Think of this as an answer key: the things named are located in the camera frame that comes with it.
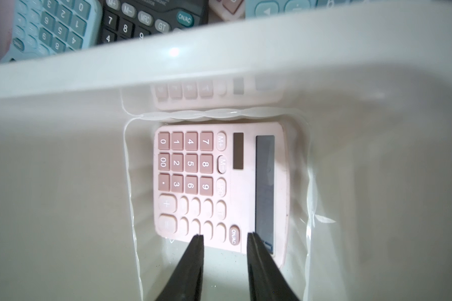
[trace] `white plastic bin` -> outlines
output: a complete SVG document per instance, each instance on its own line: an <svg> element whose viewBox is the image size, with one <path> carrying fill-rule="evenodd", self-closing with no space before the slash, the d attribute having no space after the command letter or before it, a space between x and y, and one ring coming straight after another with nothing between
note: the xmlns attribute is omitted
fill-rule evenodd
<svg viewBox="0 0 452 301"><path fill-rule="evenodd" d="M160 112L149 87L265 73L278 102ZM289 120L305 156L281 270L300 298L452 300L452 3L414 2L0 65L0 300L153 300L186 244L154 231L151 134L235 118ZM245 255L204 262L204 300L249 299Z"/></svg>

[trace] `black calculator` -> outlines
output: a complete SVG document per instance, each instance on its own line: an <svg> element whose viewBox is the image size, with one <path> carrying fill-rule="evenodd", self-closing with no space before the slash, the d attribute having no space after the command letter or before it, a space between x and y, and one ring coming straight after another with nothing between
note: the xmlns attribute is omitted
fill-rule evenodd
<svg viewBox="0 0 452 301"><path fill-rule="evenodd" d="M99 43L178 31L208 22L208 0L105 0Z"/></svg>

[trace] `blue calculator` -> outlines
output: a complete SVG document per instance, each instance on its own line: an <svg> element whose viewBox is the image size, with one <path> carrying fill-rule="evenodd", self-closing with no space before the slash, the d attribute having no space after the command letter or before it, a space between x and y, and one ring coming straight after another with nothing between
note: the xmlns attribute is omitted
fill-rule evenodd
<svg viewBox="0 0 452 301"><path fill-rule="evenodd" d="M282 13L291 13L317 7L332 8L355 2L369 0L246 0L246 18L265 17Z"/></svg>
<svg viewBox="0 0 452 301"><path fill-rule="evenodd" d="M98 0L15 0L12 41L0 62L93 46L101 18Z"/></svg>

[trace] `black button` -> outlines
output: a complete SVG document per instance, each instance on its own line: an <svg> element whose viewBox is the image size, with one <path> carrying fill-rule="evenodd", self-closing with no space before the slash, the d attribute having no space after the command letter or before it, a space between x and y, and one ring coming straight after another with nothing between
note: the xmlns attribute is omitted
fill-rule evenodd
<svg viewBox="0 0 452 301"><path fill-rule="evenodd" d="M125 35L128 38L132 38L133 31L134 31L134 24L121 18L119 21L118 32Z"/></svg>
<svg viewBox="0 0 452 301"><path fill-rule="evenodd" d="M134 38L144 39L150 34L151 33L148 30L145 30L144 28L138 26L134 32Z"/></svg>
<svg viewBox="0 0 452 301"><path fill-rule="evenodd" d="M112 43L116 40L117 35L107 29L102 30L102 43Z"/></svg>
<svg viewBox="0 0 452 301"><path fill-rule="evenodd" d="M114 30L117 30L117 21L119 17L109 11L104 11L104 20L103 24L107 27L110 27Z"/></svg>

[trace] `pink calculator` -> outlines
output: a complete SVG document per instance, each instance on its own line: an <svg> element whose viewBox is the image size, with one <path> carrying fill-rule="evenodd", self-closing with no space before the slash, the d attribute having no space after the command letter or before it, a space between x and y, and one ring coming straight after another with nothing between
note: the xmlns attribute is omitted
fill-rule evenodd
<svg viewBox="0 0 452 301"><path fill-rule="evenodd" d="M290 179L278 122L168 125L154 139L154 225L165 238L246 254L257 232L281 267Z"/></svg>

